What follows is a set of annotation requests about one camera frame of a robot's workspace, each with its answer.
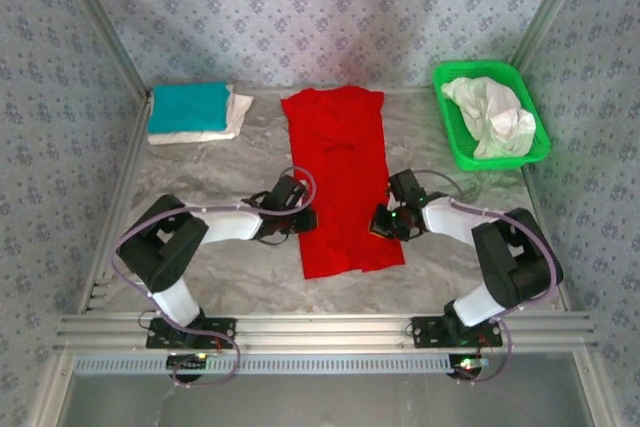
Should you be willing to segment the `red t-shirt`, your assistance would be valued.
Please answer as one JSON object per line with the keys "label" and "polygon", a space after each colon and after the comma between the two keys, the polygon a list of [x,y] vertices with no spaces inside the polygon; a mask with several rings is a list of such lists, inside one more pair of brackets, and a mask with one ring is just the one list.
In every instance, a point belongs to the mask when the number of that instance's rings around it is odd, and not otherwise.
{"label": "red t-shirt", "polygon": [[346,86],[305,89],[281,102],[293,163],[316,181],[318,225],[299,238],[306,279],[405,262],[399,241],[369,231],[376,208],[388,201],[384,100],[380,91]]}

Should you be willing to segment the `green plastic basket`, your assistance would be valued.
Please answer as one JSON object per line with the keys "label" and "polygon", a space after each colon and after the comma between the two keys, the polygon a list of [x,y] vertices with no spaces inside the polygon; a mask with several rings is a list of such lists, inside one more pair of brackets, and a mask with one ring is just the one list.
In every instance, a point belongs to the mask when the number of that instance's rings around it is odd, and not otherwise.
{"label": "green plastic basket", "polygon": [[[452,100],[446,99],[442,92],[442,86],[445,83],[460,77],[489,77],[514,92],[521,106],[530,112],[535,120],[536,129],[532,146],[527,154],[519,157],[474,158],[473,152],[478,142],[472,138],[467,129],[459,107]],[[435,68],[433,84],[450,149],[460,169],[465,171],[519,169],[523,165],[539,162],[549,154],[551,144],[546,129],[515,67],[498,60],[445,61]]]}

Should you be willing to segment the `folded white t-shirt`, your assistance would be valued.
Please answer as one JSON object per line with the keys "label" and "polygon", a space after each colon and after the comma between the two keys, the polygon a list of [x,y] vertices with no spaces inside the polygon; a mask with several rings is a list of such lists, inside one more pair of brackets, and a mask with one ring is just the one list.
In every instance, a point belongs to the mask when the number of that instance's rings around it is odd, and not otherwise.
{"label": "folded white t-shirt", "polygon": [[149,133],[148,143],[150,145],[174,145],[234,139],[240,134],[245,116],[253,101],[254,98],[252,96],[232,94],[231,103],[226,114],[227,127],[223,131],[175,132],[166,134]]}

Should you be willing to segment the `crumpled white t-shirt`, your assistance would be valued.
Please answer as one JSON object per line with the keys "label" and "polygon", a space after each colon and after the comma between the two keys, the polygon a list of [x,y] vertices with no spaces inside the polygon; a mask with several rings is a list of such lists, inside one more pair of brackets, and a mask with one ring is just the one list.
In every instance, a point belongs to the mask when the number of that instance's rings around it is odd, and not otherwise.
{"label": "crumpled white t-shirt", "polygon": [[443,84],[441,90],[458,106],[477,142],[475,159],[515,158],[529,153],[536,121],[511,88],[489,77],[459,77]]}

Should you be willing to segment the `folded teal t-shirt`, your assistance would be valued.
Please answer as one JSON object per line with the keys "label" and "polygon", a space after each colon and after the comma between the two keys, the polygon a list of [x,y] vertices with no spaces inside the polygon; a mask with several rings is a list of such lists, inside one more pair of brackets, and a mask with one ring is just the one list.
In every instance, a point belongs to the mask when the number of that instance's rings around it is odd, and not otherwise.
{"label": "folded teal t-shirt", "polygon": [[157,85],[148,133],[224,131],[231,95],[225,82]]}

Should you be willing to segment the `small circuit board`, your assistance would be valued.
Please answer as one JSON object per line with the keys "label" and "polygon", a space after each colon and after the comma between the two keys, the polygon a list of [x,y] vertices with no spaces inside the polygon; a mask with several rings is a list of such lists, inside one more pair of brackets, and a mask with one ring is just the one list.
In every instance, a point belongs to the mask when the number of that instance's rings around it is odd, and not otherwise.
{"label": "small circuit board", "polygon": [[481,356],[458,354],[451,354],[449,363],[452,371],[448,376],[465,382],[474,382],[481,371],[489,366],[489,361]]}
{"label": "small circuit board", "polygon": [[201,371],[206,368],[206,364],[206,354],[172,354],[167,357],[165,368],[174,382],[191,384],[202,377]]}

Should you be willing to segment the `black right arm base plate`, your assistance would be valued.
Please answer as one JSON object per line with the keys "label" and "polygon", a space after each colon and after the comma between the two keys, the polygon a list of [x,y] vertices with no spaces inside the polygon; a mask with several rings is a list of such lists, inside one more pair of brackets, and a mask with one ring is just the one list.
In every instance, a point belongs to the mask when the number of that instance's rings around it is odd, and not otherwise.
{"label": "black right arm base plate", "polygon": [[467,327],[450,316],[421,316],[411,319],[415,348],[502,347],[500,327],[484,321]]}

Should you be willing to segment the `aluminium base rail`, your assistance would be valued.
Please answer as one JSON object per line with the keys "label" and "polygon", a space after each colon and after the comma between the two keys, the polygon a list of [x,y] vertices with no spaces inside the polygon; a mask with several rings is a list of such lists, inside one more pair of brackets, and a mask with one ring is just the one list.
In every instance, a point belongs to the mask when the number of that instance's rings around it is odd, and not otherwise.
{"label": "aluminium base rail", "polygon": [[[585,312],[521,311],[504,319],[513,349],[573,352],[598,346]],[[236,342],[249,353],[404,353],[414,349],[410,320],[384,315],[240,315]],[[70,315],[60,321],[53,346],[75,353],[140,352],[146,332],[135,314]]]}

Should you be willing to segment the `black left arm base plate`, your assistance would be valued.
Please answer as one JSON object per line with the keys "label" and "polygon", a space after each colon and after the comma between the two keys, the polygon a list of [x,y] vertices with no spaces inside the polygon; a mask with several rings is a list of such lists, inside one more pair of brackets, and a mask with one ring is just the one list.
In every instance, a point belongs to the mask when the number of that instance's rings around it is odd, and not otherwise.
{"label": "black left arm base plate", "polygon": [[[196,318],[188,325],[189,329],[216,332],[235,338],[236,320],[234,318],[202,317]],[[231,350],[228,340],[210,335],[190,334],[177,330],[163,318],[153,318],[148,327],[146,338],[147,349],[221,349]]]}

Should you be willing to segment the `aluminium side rail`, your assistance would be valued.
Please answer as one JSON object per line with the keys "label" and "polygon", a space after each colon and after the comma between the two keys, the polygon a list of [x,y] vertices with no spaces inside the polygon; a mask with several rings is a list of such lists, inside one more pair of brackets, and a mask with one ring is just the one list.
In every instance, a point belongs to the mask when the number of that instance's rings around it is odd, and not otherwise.
{"label": "aluminium side rail", "polygon": [[[80,319],[91,317],[102,310],[94,293],[98,292],[99,296],[103,297],[111,282],[111,274],[108,272],[109,259],[115,241],[127,220],[127,209],[133,198],[135,175],[146,145],[146,127],[152,107],[153,95],[148,93],[143,97],[136,115],[114,196],[76,309],[76,315]],[[76,355],[66,346],[51,355],[41,375],[27,427],[57,427],[72,380],[75,358]]]}
{"label": "aluminium side rail", "polygon": [[[522,167],[522,174],[530,197],[531,205],[539,226],[551,242],[551,233],[546,225],[540,200],[534,185],[530,166]],[[564,284],[557,287],[558,296],[565,311],[576,313],[569,292]],[[584,391],[589,411],[595,427],[626,427],[619,408],[610,378],[606,371],[604,359],[599,351],[600,344],[595,347],[583,347],[573,357],[578,369],[580,383]]]}

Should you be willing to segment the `aluminium frame post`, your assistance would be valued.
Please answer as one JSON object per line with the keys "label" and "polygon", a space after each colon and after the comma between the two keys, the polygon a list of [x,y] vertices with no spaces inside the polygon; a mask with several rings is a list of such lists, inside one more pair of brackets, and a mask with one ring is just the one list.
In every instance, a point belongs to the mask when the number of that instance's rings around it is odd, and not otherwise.
{"label": "aluminium frame post", "polygon": [[521,41],[510,58],[510,64],[524,73],[544,41],[566,0],[541,0]]}
{"label": "aluminium frame post", "polygon": [[128,55],[100,0],[78,0],[100,37],[108,55],[132,93],[141,99],[148,96],[144,81]]}

